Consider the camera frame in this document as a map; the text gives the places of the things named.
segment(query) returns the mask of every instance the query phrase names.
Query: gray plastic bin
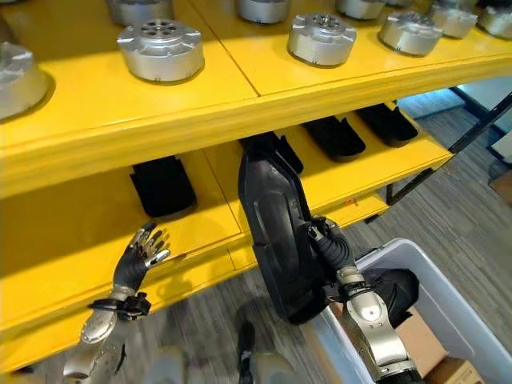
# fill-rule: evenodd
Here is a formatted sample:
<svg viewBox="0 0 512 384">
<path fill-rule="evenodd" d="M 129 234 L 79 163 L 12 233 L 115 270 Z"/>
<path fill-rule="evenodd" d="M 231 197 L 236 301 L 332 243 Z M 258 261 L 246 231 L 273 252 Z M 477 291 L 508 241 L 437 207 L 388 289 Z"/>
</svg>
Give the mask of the gray plastic bin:
<svg viewBox="0 0 512 384">
<path fill-rule="evenodd" d="M 512 383 L 512 357 L 414 242 L 397 238 L 361 258 L 357 264 L 361 270 L 402 268 L 414 272 L 420 281 L 414 308 L 450 356 L 470 360 L 488 384 Z M 312 323 L 340 379 L 345 384 L 372 383 L 332 312 L 324 310 Z"/>
</svg>

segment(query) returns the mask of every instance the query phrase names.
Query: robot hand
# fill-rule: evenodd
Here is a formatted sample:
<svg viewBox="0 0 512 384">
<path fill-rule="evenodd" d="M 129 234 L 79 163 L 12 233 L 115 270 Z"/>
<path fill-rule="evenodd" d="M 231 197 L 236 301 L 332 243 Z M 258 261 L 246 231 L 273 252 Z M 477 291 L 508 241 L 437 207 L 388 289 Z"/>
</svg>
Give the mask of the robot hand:
<svg viewBox="0 0 512 384">
<path fill-rule="evenodd" d="M 149 313 L 146 294 L 136 295 L 146 272 L 170 255 L 167 235 L 156 224 L 145 224 L 131 239 L 114 272 L 108 298 L 95 301 L 81 332 L 80 343 L 64 366 L 64 383 L 107 384 L 124 359 L 130 325 Z"/>
<path fill-rule="evenodd" d="M 386 304 L 356 267 L 338 225 L 325 218 L 314 220 L 309 235 L 320 257 L 337 271 L 346 331 L 372 379 L 380 384 L 422 382 L 390 324 Z"/>
</svg>

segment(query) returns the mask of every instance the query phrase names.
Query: gray carpet floor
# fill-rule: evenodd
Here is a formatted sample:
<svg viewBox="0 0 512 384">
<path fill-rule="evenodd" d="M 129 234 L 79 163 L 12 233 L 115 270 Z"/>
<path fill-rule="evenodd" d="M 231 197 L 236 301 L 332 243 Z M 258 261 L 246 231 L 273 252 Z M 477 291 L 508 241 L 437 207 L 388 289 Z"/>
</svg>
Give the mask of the gray carpet floor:
<svg viewBox="0 0 512 384">
<path fill-rule="evenodd" d="M 450 144 L 476 119 L 458 108 L 420 120 Z M 486 150 L 496 137 L 486 132 L 413 193 L 376 221 L 359 223 L 346 235 L 362 253 L 392 238 L 415 241 L 512 350 L 512 209 L 488 187 L 505 167 Z M 162 346 L 181 346 L 206 382 L 237 382 L 236 330 L 241 319 L 256 325 L 257 349 L 283 354 L 303 382 L 324 383 L 303 330 L 273 315 L 258 270 L 209 288 L 145 318 L 128 342 L 128 360 L 116 383 L 140 383 Z M 44 382 L 59 382 L 66 354 L 36 366 Z"/>
</svg>

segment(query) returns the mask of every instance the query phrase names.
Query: yellow shelving unit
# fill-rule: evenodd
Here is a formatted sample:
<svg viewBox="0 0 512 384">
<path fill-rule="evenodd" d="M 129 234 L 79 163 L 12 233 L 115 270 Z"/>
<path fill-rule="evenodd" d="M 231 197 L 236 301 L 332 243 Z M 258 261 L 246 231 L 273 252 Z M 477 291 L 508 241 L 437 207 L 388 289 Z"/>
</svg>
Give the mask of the yellow shelving unit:
<svg viewBox="0 0 512 384">
<path fill-rule="evenodd" d="M 160 222 L 173 258 L 142 288 L 156 310 L 256 265 L 234 140 L 285 134 L 304 161 L 313 211 L 346 226 L 388 208 L 377 188 L 451 158 L 425 132 L 389 148 L 350 111 L 512 74 L 510 42 L 478 29 L 460 41 L 444 38 L 426 58 L 408 58 L 378 43 L 378 22 L 353 21 L 349 61 L 313 68 L 286 52 L 288 25 L 299 12 L 334 12 L 333 2 L 292 3 L 285 23 L 259 26 L 238 19 L 232 0 L 174 0 L 177 18 L 203 33 L 206 66 L 173 85 L 128 72 L 115 43 L 122 28 L 104 0 L 0 6 L 52 85 L 36 108 L 0 121 L 0 371 L 78 340 L 86 305 L 109 290 L 124 247 L 148 220 L 130 165 L 181 154 L 198 196 L 191 214 Z M 330 161 L 297 126 L 332 114 L 346 114 L 366 143 L 358 160 Z"/>
<path fill-rule="evenodd" d="M 172 256 L 193 258 L 240 233 L 202 151 L 181 156 L 197 196 L 195 209 L 160 227 Z M 0 332 L 83 308 L 110 291 L 126 245 L 149 218 L 120 168 L 0 201 Z M 164 262 L 154 274 L 172 273 Z"/>
<path fill-rule="evenodd" d="M 426 58 L 408 58 L 377 42 L 378 26 L 358 23 L 349 61 L 323 70 L 286 52 L 290 20 L 277 26 L 241 21 L 232 0 L 174 3 L 177 18 L 203 32 L 206 67 L 192 82 L 173 86 L 128 73 L 115 44 L 122 28 L 110 22 L 104 0 L 0 6 L 54 83 L 39 108 L 0 122 L 0 197 L 512 74 L 510 43 L 477 29 L 460 41 L 444 38 Z M 332 1 L 293 4 L 291 14 L 334 12 Z"/>
<path fill-rule="evenodd" d="M 314 68 L 293 58 L 286 50 L 290 26 L 296 14 L 327 12 L 336 14 L 331 0 L 294 0 L 288 19 L 272 26 L 262 26 L 240 19 L 232 0 L 192 0 L 206 24 L 220 39 L 260 95 L 296 90 L 308 92 L 312 86 L 330 84 L 342 86 L 356 80 L 360 92 L 353 97 L 364 98 L 366 80 L 379 76 L 379 91 L 394 93 L 407 84 L 394 83 L 396 77 L 415 81 L 416 76 L 428 78 L 432 83 L 450 83 L 446 77 L 454 67 L 466 65 L 496 65 L 510 60 L 510 44 L 473 28 L 464 39 L 442 38 L 435 49 L 424 58 L 414 58 L 393 52 L 377 39 L 385 16 L 396 10 L 383 12 L 380 20 L 358 22 L 346 18 L 357 29 L 357 39 L 346 63 L 337 68 Z M 426 11 L 428 1 L 414 3 L 418 10 Z M 393 100 L 392 94 L 381 94 L 380 102 Z"/>
<path fill-rule="evenodd" d="M 166 274 L 160 278 L 148 276 L 141 287 L 148 293 L 152 311 L 183 300 L 237 273 L 225 247 L 205 252 L 185 263 L 181 259 L 171 260 L 165 268 Z M 16 370 L 75 345 L 90 314 L 84 305 L 38 324 L 4 332 L 0 344 L 0 372 Z"/>
<path fill-rule="evenodd" d="M 301 182 L 313 212 L 369 193 L 426 168 L 438 167 L 452 156 L 415 122 L 419 136 L 402 148 L 391 148 L 355 112 L 337 117 L 347 117 L 366 144 L 365 151 L 352 162 L 330 160 L 301 126 L 277 131 L 277 134 L 286 136 L 304 164 Z M 247 232 L 249 226 L 238 200 L 238 167 L 234 166 L 240 164 L 242 146 L 238 142 L 226 142 L 204 151 L 242 232 Z"/>
<path fill-rule="evenodd" d="M 369 194 L 341 203 L 326 214 L 339 220 L 340 225 L 348 226 L 381 214 L 387 208 L 376 194 Z M 229 247 L 218 246 L 194 257 L 173 258 L 164 266 L 150 271 L 141 290 L 148 293 L 151 311 L 155 311 L 255 266 L 250 238 L 245 236 L 237 238 Z M 42 321 L 4 332 L 0 344 L 0 372 L 15 370 L 76 344 L 80 329 L 90 315 L 90 311 L 85 309 L 88 303 L 64 314 L 59 312 Z"/>
</svg>

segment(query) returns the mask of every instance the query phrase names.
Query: shelf support bar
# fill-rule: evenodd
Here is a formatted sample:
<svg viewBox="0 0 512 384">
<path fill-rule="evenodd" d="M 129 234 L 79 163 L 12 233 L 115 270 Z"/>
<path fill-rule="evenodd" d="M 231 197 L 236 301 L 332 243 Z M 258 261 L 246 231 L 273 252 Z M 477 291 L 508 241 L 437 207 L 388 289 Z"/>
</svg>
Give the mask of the shelf support bar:
<svg viewBox="0 0 512 384">
<path fill-rule="evenodd" d="M 460 137 L 448 150 L 457 155 L 463 151 L 469 144 L 471 144 L 484 130 L 492 126 L 501 116 L 506 114 L 512 108 L 512 92 L 510 92 L 503 100 L 501 100 L 492 110 L 490 110 L 483 118 L 481 118 L 474 126 L 468 130 L 463 136 Z M 429 168 L 421 172 L 418 176 L 413 178 L 403 188 L 393 195 L 393 183 L 389 184 L 386 188 L 386 203 L 388 206 L 393 206 L 405 196 L 408 195 L 414 188 L 419 186 L 427 180 L 434 170 Z"/>
</svg>

